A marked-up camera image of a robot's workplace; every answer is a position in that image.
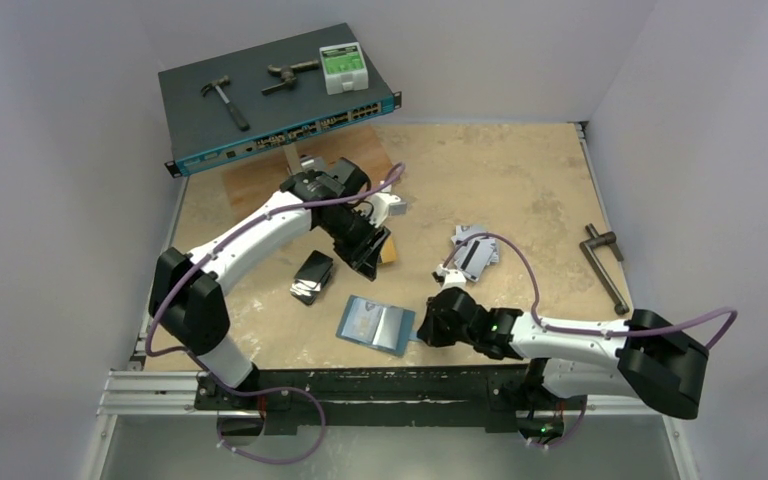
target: black metal base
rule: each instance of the black metal base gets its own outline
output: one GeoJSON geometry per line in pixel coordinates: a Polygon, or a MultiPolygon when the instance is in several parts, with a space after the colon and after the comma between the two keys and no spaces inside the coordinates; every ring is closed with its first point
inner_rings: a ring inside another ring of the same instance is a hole
{"type": "MultiPolygon", "coordinates": [[[[259,389],[309,391],[332,426],[483,427],[487,433],[517,432],[517,412],[555,410],[557,399],[534,395],[524,384],[527,365],[415,368],[260,370],[259,389]]],[[[584,397],[566,399],[578,410],[584,397]]],[[[256,397],[229,395],[211,378],[199,379],[197,410],[256,410],[256,397]]],[[[299,425],[319,425],[314,405],[298,394],[266,399],[266,435],[293,435],[299,425]]]]}

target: black cable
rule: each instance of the black cable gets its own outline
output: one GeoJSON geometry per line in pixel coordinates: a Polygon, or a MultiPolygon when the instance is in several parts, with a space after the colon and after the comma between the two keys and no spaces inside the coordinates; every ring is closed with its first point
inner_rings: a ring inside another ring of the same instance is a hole
{"type": "Polygon", "coordinates": [[[358,205],[361,205],[361,204],[364,204],[364,203],[369,205],[369,211],[364,215],[366,218],[369,218],[369,217],[372,216],[372,212],[375,211],[375,205],[373,205],[372,203],[370,203],[370,202],[368,202],[366,200],[361,200],[360,202],[358,202],[358,205]]]}

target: gray metal part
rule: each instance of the gray metal part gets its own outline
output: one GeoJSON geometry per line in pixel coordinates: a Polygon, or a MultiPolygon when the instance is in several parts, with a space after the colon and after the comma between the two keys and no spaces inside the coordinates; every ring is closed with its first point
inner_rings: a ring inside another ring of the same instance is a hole
{"type": "MultiPolygon", "coordinates": [[[[462,241],[466,237],[486,232],[487,229],[484,228],[481,225],[475,224],[475,225],[455,225],[455,235],[452,237],[452,243],[454,245],[457,245],[457,242],[462,241]]],[[[490,245],[493,247],[493,256],[490,257],[490,263],[496,264],[499,263],[499,242],[496,241],[495,238],[487,238],[484,241],[490,242],[490,245]]]]}
{"type": "Polygon", "coordinates": [[[463,272],[468,280],[477,282],[478,279],[481,278],[481,272],[483,272],[490,263],[490,258],[492,256],[493,247],[490,245],[490,242],[473,240],[469,245],[458,251],[458,254],[455,256],[455,266],[458,267],[458,270],[463,272]],[[469,253],[472,251],[473,245],[476,244],[478,246],[475,247],[475,251],[470,257],[469,253]]]}

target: wooden board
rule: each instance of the wooden board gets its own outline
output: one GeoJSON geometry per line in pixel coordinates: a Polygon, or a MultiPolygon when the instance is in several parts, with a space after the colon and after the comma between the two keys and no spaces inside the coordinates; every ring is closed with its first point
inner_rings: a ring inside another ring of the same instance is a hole
{"type": "MultiPolygon", "coordinates": [[[[364,280],[337,260],[331,285],[311,307],[293,299],[288,288],[312,249],[334,256],[330,237],[315,230],[264,260],[226,296],[231,336],[257,365],[314,368],[495,363],[465,345],[429,348],[411,342],[405,356],[397,358],[335,336],[352,294],[414,310],[418,327],[426,298],[438,291],[431,272],[449,253],[456,224],[480,223],[523,249],[540,282],[541,314],[594,321],[616,318],[610,298],[578,246],[587,239],[587,223],[592,222],[599,231],[605,230],[605,223],[572,125],[374,128],[387,156],[407,166],[394,193],[408,201],[408,213],[387,222],[398,243],[398,260],[380,265],[375,282],[364,280]]],[[[342,142],[358,141],[348,135],[352,131],[345,130],[346,137],[339,141],[338,132],[322,136],[320,141],[334,152],[329,156],[340,155],[342,142]]],[[[361,163],[360,158],[353,160],[361,163]]],[[[276,156],[274,161],[273,168],[285,168],[283,159],[276,156]]],[[[237,195],[234,192],[239,187],[226,194],[224,180],[226,172],[237,168],[241,167],[220,167],[190,177],[173,240],[176,247],[187,251],[238,221],[243,210],[232,207],[234,201],[229,201],[229,195],[237,195]]],[[[281,173],[277,183],[285,175],[281,173]]],[[[266,195],[277,188],[277,183],[257,187],[266,195]]],[[[606,270],[628,298],[619,264],[608,249],[600,250],[606,270]]],[[[469,285],[468,291],[488,308],[528,310],[533,293],[525,270],[510,250],[502,248],[500,255],[499,264],[488,267],[481,281],[469,285]]],[[[175,340],[165,332],[158,335],[157,348],[172,344],[175,340]]],[[[149,359],[146,368],[192,370],[195,366],[183,355],[168,355],[149,359]]]]}

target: metal tool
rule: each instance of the metal tool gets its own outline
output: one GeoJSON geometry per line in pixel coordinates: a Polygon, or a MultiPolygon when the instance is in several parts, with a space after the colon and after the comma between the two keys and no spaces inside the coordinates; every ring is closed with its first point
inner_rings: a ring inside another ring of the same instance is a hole
{"type": "Polygon", "coordinates": [[[231,118],[234,120],[234,123],[237,124],[237,128],[242,131],[246,131],[249,129],[249,122],[246,121],[246,117],[243,116],[243,114],[240,112],[240,109],[231,103],[231,100],[228,100],[228,97],[225,96],[225,92],[222,91],[222,87],[230,84],[231,77],[225,75],[224,77],[216,79],[201,87],[201,96],[204,97],[211,90],[216,90],[216,93],[219,94],[219,96],[222,98],[222,101],[225,103],[225,107],[228,108],[228,113],[231,114],[231,118]]]}
{"type": "Polygon", "coordinates": [[[597,247],[607,245],[611,251],[614,252],[617,261],[622,262],[624,258],[620,252],[620,247],[617,245],[617,235],[614,232],[605,232],[600,235],[592,223],[588,223],[584,229],[587,231],[587,234],[590,235],[590,239],[579,244],[581,246],[581,251],[584,253],[584,257],[587,261],[590,262],[590,266],[593,267],[596,276],[599,277],[599,281],[602,282],[602,286],[608,291],[611,300],[614,301],[614,312],[616,312],[617,315],[625,315],[629,312],[628,303],[626,303],[622,294],[617,289],[617,286],[614,284],[614,281],[611,280],[611,277],[608,276],[608,272],[605,271],[605,267],[602,266],[602,262],[599,261],[599,258],[596,257],[596,253],[593,251],[597,247]]]}
{"type": "Polygon", "coordinates": [[[281,78],[281,83],[266,87],[261,90],[260,93],[270,95],[278,90],[292,90],[296,87],[296,82],[299,80],[298,77],[296,77],[296,73],[317,70],[318,68],[319,60],[296,63],[295,65],[281,65],[280,67],[270,65],[266,67],[266,71],[273,77],[281,78]]]}

